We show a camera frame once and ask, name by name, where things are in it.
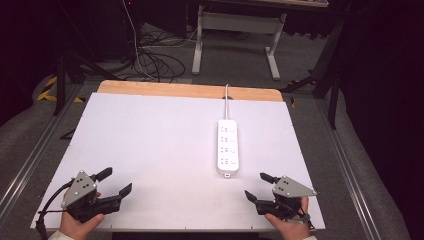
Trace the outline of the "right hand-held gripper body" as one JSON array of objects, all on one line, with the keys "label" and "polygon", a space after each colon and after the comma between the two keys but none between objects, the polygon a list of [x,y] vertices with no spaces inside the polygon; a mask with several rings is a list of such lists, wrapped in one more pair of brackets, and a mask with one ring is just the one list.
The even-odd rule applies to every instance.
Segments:
[{"label": "right hand-held gripper body", "polygon": [[278,177],[280,181],[273,184],[272,201],[258,200],[255,207],[259,215],[272,214],[283,221],[309,221],[310,215],[301,215],[302,220],[293,219],[301,207],[301,198],[316,196],[317,192],[288,176]]}]

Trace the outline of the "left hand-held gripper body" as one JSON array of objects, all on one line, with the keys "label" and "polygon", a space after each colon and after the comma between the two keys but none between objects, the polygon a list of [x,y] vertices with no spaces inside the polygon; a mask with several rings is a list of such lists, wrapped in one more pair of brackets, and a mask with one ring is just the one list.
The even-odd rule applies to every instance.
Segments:
[{"label": "left hand-held gripper body", "polygon": [[82,223],[97,214],[111,214],[120,210],[122,198],[118,195],[99,198],[97,183],[81,170],[73,179],[72,184],[64,195],[61,207],[75,220]]}]

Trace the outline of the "person's left hand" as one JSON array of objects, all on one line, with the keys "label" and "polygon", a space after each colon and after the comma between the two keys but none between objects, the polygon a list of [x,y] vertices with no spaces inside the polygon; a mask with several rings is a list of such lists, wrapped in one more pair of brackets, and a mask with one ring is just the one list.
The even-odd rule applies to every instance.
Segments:
[{"label": "person's left hand", "polygon": [[88,235],[98,227],[104,219],[104,214],[97,214],[90,220],[82,223],[75,220],[69,213],[64,212],[61,216],[59,231],[73,240],[86,240]]}]

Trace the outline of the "person's right hand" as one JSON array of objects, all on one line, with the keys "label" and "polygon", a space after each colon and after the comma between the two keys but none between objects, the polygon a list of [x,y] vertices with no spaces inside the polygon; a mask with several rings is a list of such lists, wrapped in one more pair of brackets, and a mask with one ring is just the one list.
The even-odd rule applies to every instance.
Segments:
[{"label": "person's right hand", "polygon": [[[298,210],[298,214],[293,217],[296,220],[302,220],[301,215],[308,214],[308,197],[301,198],[301,207]],[[310,232],[309,224],[305,223],[294,223],[283,221],[272,214],[265,214],[264,216],[271,225],[274,226],[280,233],[283,240],[302,240],[308,236],[314,236]]]}]

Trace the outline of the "white board table cover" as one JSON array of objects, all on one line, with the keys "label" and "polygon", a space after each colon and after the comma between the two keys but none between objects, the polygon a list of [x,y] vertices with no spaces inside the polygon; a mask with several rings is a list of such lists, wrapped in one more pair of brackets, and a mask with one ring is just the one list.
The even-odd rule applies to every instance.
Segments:
[{"label": "white board table cover", "polygon": [[[216,167],[217,123],[238,125],[238,173]],[[111,167],[105,196],[132,184],[105,231],[267,231],[246,199],[273,197],[260,173],[312,184],[283,102],[94,93],[46,191],[52,195],[81,170]]]}]

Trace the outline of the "white power strip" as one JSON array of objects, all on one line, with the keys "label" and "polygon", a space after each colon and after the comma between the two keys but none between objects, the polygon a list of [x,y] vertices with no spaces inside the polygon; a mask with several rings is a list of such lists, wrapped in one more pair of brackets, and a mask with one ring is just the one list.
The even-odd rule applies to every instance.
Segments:
[{"label": "white power strip", "polygon": [[225,178],[235,175],[240,167],[238,131],[234,120],[219,120],[217,132],[217,172]]}]

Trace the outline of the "black metal stand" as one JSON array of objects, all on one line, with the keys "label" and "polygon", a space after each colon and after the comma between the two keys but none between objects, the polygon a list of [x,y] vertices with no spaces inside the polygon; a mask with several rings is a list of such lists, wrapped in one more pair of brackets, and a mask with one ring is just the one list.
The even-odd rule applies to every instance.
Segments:
[{"label": "black metal stand", "polygon": [[335,119],[340,89],[340,81],[337,76],[339,64],[336,61],[336,55],[344,24],[344,20],[337,21],[314,68],[310,71],[310,75],[281,89],[282,93],[290,93],[315,82],[316,85],[312,91],[312,96],[315,99],[323,99],[330,92],[327,119],[332,129],[336,129]]}]

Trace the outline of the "yellow black floor tape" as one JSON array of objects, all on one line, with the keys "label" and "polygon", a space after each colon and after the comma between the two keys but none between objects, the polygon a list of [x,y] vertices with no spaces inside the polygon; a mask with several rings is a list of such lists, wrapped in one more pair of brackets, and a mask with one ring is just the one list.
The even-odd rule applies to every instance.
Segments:
[{"label": "yellow black floor tape", "polygon": [[42,89],[41,93],[38,95],[37,100],[38,101],[57,101],[57,96],[53,95],[52,89],[53,86],[57,82],[57,77],[52,76],[45,84],[44,88]]}]

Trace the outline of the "black tripod stand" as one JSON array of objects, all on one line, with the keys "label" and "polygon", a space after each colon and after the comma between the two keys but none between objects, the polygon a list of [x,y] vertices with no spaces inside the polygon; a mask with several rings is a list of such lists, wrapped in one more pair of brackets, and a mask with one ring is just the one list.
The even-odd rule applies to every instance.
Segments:
[{"label": "black tripod stand", "polygon": [[82,55],[64,51],[58,55],[56,61],[56,107],[54,116],[57,116],[65,107],[66,103],[66,77],[69,77],[73,84],[82,84],[86,77],[83,73],[82,66],[88,67],[95,74],[103,76],[105,79],[116,79],[116,76],[107,72],[102,67],[88,60]]}]

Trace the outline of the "dark equipment case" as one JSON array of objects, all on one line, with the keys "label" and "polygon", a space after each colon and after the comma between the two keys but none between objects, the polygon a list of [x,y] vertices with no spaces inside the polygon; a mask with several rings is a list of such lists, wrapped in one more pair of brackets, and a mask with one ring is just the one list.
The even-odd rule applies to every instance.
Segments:
[{"label": "dark equipment case", "polygon": [[134,56],[141,25],[138,0],[56,0],[81,52],[93,61]]}]

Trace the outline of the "white-framed desk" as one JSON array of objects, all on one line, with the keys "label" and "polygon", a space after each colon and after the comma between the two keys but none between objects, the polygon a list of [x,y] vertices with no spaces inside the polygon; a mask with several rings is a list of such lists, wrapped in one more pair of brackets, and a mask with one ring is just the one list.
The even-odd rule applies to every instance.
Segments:
[{"label": "white-framed desk", "polygon": [[260,7],[281,7],[282,11],[278,17],[262,17],[250,15],[237,15],[227,13],[206,12],[205,4],[200,4],[197,12],[197,40],[194,50],[192,74],[200,73],[202,58],[202,32],[207,30],[241,31],[250,33],[272,34],[273,41],[267,46],[265,56],[268,61],[272,78],[280,79],[280,73],[275,60],[275,51],[285,25],[287,12],[289,10],[321,10],[328,7],[328,0],[241,0],[241,4]]}]

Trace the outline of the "aluminium floor rail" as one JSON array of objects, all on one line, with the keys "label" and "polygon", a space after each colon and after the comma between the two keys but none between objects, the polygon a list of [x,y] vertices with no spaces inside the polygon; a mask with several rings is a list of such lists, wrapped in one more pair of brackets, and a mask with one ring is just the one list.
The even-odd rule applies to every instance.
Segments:
[{"label": "aluminium floor rail", "polygon": [[81,88],[69,87],[57,115],[53,114],[53,102],[38,102],[0,127],[0,223],[12,210]]},{"label": "aluminium floor rail", "polygon": [[327,132],[330,135],[332,145],[336,152],[336,161],[341,170],[342,176],[344,178],[345,184],[349,191],[355,211],[359,217],[366,238],[367,240],[381,240],[381,235],[376,227],[375,221],[367,205],[364,194],[359,186],[357,178],[352,170],[346,152],[343,149],[339,135],[337,131],[332,128],[330,121],[328,120],[328,111],[326,109],[326,105],[323,100],[316,100],[315,103],[324,121]]}]

